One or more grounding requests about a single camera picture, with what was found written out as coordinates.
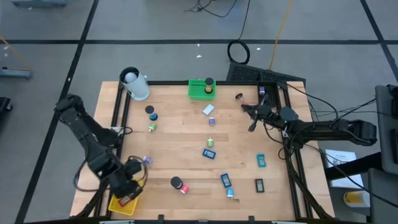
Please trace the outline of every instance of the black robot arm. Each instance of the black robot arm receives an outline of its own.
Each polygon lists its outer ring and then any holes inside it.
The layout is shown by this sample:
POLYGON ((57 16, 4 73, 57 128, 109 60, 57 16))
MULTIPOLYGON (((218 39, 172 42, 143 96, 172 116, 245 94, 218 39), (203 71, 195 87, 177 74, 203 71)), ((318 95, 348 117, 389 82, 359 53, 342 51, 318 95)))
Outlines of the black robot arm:
POLYGON ((300 149, 311 140, 316 141, 350 141, 362 146, 371 146, 377 142, 377 129, 372 123, 362 120, 304 122, 289 107, 283 107, 277 113, 267 105, 268 95, 265 95, 260 104, 242 105, 245 112, 252 118, 249 131, 254 131, 257 121, 263 121, 272 127, 282 130, 284 137, 293 141, 294 148, 300 149))
POLYGON ((116 131, 102 128, 84 109, 79 96, 69 94, 57 103, 55 112, 85 150, 85 161, 100 182, 107 180, 117 198, 136 198, 142 187, 132 176, 141 171, 141 161, 129 159, 122 164, 113 153, 120 138, 116 131))

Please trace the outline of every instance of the green basket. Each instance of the green basket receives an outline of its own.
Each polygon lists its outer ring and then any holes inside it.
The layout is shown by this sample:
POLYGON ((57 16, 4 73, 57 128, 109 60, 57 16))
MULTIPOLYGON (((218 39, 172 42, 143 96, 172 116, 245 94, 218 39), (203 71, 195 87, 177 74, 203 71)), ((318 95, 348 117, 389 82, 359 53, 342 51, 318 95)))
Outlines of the green basket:
POLYGON ((195 79, 189 80, 188 83, 188 96, 193 100, 212 100, 216 96, 216 80, 213 83, 213 91, 206 93, 205 80, 195 79))

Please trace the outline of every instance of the white mug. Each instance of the white mug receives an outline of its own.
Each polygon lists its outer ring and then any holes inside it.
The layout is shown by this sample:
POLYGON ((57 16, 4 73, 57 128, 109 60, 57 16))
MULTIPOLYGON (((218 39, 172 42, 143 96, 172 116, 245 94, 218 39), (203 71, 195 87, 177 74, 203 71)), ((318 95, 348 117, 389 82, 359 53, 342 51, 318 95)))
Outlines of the white mug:
POLYGON ((134 67, 125 68, 119 76, 119 81, 124 85, 131 97, 135 100, 145 100, 149 96, 149 87, 146 75, 142 75, 138 69, 134 67), (126 81, 126 75, 134 75, 132 81, 126 81))

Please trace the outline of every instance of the wooden tabletop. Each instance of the wooden tabletop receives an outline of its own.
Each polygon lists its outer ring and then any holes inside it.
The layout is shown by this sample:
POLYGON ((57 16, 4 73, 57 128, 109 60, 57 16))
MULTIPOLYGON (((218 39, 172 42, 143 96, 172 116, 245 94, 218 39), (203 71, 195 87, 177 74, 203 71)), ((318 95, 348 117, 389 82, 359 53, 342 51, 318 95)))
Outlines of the wooden tabletop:
MULTIPOLYGON (((290 84, 305 91, 302 82, 290 84)), ((99 93, 94 118, 104 127, 111 124, 117 87, 117 82, 103 82, 99 93)), ((294 220, 286 163, 277 155, 281 145, 266 136, 262 125, 249 133, 250 117, 234 99, 237 93, 243 93, 250 105, 257 104, 257 86, 218 85, 213 101, 193 101, 187 95, 187 88, 152 85, 148 99, 131 101, 127 126, 134 132, 124 138, 121 160, 135 155, 150 156, 153 162, 134 215, 113 212, 112 218, 154 220, 163 214, 166 220, 247 220, 250 215, 256 220, 294 220), (215 110, 206 116, 202 111, 209 103, 215 110), (152 105, 159 115, 154 133, 148 133, 151 121, 144 111, 147 105, 152 105), (209 117, 216 119, 215 126, 209 126, 209 117), (202 156, 208 138, 214 139, 213 149, 217 153, 214 160, 202 156), (267 167, 257 166, 257 154, 266 155, 267 167), (220 179, 224 173, 231 179, 233 200, 226 198, 220 179), (180 196, 170 185, 173 176, 179 176, 189 186, 186 195, 180 196), (256 193, 254 179, 258 178, 264 180, 265 193, 256 193)), ((293 88, 289 88, 289 96, 300 119, 311 121, 307 97, 293 88)), ((280 139, 278 130, 273 129, 270 134, 280 139)), ((301 153, 308 189, 326 212, 334 216, 319 153, 307 146, 301 153)), ((87 167, 82 170, 79 186, 98 187, 98 180, 87 167)), ((304 217, 302 194, 299 188, 297 191, 304 217)), ((77 191, 71 215, 78 213, 92 195, 77 191)))

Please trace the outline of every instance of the yellow tray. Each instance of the yellow tray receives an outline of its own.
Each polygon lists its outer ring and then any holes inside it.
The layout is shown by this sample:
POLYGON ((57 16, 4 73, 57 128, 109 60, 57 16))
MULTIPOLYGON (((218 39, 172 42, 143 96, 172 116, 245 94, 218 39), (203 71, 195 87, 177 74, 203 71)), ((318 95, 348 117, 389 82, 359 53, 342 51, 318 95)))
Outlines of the yellow tray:
POLYGON ((127 205, 122 207, 118 202, 119 198, 117 198, 115 195, 112 195, 111 203, 109 203, 108 209, 109 211, 112 212, 118 212, 125 215, 132 215, 134 214, 134 211, 136 209, 138 198, 139 197, 136 197, 133 201, 129 202, 127 205))

